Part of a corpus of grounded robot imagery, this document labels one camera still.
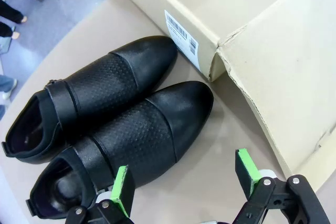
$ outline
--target beige tabletop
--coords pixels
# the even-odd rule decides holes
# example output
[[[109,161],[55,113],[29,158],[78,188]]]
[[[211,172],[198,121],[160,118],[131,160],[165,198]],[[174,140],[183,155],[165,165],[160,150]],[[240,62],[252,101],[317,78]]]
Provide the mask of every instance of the beige tabletop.
[[[30,96],[50,79],[65,78],[119,46],[162,32],[130,0],[107,0],[78,24],[41,63],[0,122],[0,141]],[[206,82],[179,55],[160,88],[186,80]],[[260,169],[272,169],[283,179],[276,158],[240,90],[224,74],[209,84],[214,92],[212,113],[184,157],[155,181],[135,191],[131,219],[139,223],[232,222],[246,201],[235,174],[235,149],[247,148]],[[46,164],[31,165],[7,158],[0,164],[29,223],[64,223],[31,217],[25,200]],[[318,192],[331,223],[336,222],[336,175]],[[264,223],[286,223],[280,211],[271,211]]]

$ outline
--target blue floor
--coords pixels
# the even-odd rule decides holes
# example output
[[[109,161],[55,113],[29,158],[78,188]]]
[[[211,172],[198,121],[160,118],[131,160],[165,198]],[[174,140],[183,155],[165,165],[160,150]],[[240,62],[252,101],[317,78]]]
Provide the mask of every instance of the blue floor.
[[[18,80],[11,99],[48,53],[85,16],[104,0],[8,0],[28,17],[17,25],[21,33],[8,53],[0,55],[4,74]]]

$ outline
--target person's leg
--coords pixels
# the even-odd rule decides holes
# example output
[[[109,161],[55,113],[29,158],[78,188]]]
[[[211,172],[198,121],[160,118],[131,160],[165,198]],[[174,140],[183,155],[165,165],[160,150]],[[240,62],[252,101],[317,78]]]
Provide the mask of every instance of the person's leg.
[[[13,89],[15,79],[0,74],[0,91],[8,93]]]
[[[0,105],[0,120],[4,116],[6,108],[4,105]]]
[[[0,16],[7,18],[15,23],[20,24],[23,20],[23,14],[18,10],[10,7],[7,3],[0,0]]]
[[[13,35],[12,29],[5,23],[0,22],[0,36],[1,37],[11,37]]]

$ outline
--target barcode sticker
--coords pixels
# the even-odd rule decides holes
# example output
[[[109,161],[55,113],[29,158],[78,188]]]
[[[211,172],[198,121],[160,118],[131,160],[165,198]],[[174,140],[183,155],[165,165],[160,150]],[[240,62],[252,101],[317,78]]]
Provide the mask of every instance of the barcode sticker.
[[[179,48],[179,50],[187,56],[187,58],[194,64],[195,67],[200,69],[198,63],[198,42],[191,36],[190,33],[172,15],[164,10],[168,31],[171,38]]]

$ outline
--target screw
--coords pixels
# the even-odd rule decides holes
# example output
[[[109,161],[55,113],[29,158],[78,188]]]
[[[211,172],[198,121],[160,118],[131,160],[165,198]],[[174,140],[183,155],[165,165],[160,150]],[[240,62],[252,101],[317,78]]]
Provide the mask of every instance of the screw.
[[[109,204],[107,201],[104,201],[104,202],[101,204],[101,206],[102,206],[103,208],[108,208],[109,205],[110,205],[110,204]]]
[[[300,180],[299,180],[298,178],[294,178],[294,179],[293,179],[293,183],[294,183],[294,184],[298,184],[298,183],[300,183]]]
[[[269,179],[264,180],[264,185],[269,186],[271,184],[271,181]]]
[[[83,212],[83,210],[79,207],[76,209],[76,214],[80,215]]]

